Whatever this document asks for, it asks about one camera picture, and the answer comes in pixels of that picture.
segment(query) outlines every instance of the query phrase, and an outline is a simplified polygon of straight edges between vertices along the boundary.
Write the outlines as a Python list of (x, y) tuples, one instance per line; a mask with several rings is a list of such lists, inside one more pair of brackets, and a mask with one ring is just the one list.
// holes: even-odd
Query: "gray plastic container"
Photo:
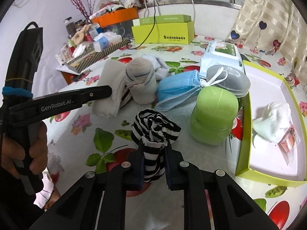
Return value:
[(233, 93), (238, 99), (243, 98), (248, 94), (248, 91), (251, 87), (251, 82), (245, 73), (225, 65), (214, 65), (208, 68), (207, 78), (209, 81), (219, 70), (220, 67), (223, 67), (223, 72), (216, 78), (216, 80), (223, 79), (228, 73), (228, 77), (214, 86), (223, 88), (227, 91)]

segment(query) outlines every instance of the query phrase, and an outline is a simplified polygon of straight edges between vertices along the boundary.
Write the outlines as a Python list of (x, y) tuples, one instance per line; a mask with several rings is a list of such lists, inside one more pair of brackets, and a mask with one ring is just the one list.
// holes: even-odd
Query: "blue hair tie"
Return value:
[(25, 89), (22, 88), (12, 88), (10, 86), (5, 86), (2, 88), (2, 95), (4, 96), (18, 96), (18, 97), (26, 97), (26, 98), (33, 98), (33, 94)]

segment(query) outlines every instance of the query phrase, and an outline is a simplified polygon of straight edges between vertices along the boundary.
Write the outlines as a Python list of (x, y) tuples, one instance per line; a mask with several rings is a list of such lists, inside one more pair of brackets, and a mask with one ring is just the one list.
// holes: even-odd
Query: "screw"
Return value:
[(182, 161), (182, 162), (180, 162), (180, 166), (181, 167), (184, 167), (184, 168), (186, 168), (186, 167), (189, 167), (189, 163), (187, 162), (187, 161)]
[(93, 171), (88, 171), (85, 173), (86, 178), (93, 178), (95, 176), (95, 173)]
[(123, 168), (129, 168), (131, 166), (131, 163), (130, 162), (123, 162), (122, 163), (122, 167)]
[(215, 172), (218, 176), (224, 176), (225, 175), (225, 171), (224, 170), (217, 170)]

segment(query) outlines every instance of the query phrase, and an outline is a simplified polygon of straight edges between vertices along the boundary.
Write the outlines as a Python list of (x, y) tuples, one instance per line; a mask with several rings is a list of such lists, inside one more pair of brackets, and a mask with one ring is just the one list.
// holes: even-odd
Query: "floral bedsheet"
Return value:
[[(100, 78), (101, 64), (107, 59), (128, 63), (142, 54), (160, 56), (170, 67), (170, 72), (178, 74), (198, 69), (200, 58), (211, 37), (195, 36), (190, 45), (145, 44), (137, 50), (123, 47), (84, 71), (82, 77), (62, 91), (96, 86)], [(277, 51), (259, 53), (238, 44), (244, 58), (262, 65), (285, 77), (304, 116), (307, 116), (307, 97), (304, 89), (287, 60)], [(237, 115), (230, 137), (221, 146), (207, 147), (193, 141), (188, 132), (188, 122), (196, 99), (164, 113), (182, 131), (173, 148), (182, 152), (185, 160), (202, 170), (213, 172), (225, 170), (257, 202), (257, 204), (286, 229), (299, 213), (307, 200), (307, 185), (298, 188), (277, 187), (235, 177), (235, 166), (243, 134), (243, 109)], [(61, 194), (67, 191), (89, 170), (102, 173), (122, 162), (128, 153), (136, 149), (131, 141), (131, 126), (135, 115), (146, 108), (130, 101), (113, 119), (102, 119), (92, 114), (92, 103), (82, 108), (49, 118), (48, 127), (49, 163), (51, 178)], [(183, 192), (168, 190), (165, 178), (147, 185), (141, 192), (127, 194), (127, 230), (183, 229)]]

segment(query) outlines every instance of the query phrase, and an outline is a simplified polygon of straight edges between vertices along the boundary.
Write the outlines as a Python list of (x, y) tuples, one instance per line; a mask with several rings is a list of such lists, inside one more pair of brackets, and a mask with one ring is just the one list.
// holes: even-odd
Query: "finger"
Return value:
[(2, 155), (6, 155), (12, 159), (25, 159), (24, 149), (17, 142), (8, 138), (6, 135), (3, 136)]
[(41, 155), (33, 159), (32, 163), (30, 164), (30, 170), (33, 174), (38, 175), (39, 173), (43, 172), (47, 167), (48, 157), (47, 155)]
[(45, 125), (44, 122), (42, 122), (40, 124), (40, 127), (39, 127), (39, 130), (38, 130), (38, 134), (37, 134), (37, 137), (39, 139), (44, 139), (47, 137), (47, 126)]
[(1, 166), (9, 173), (11, 173), (15, 178), (19, 178), (19, 174), (15, 168), (13, 159), (6, 155), (1, 157)]
[(47, 153), (47, 137), (44, 139), (37, 139), (29, 150), (30, 157), (32, 158), (39, 157), (41, 155), (47, 155)]

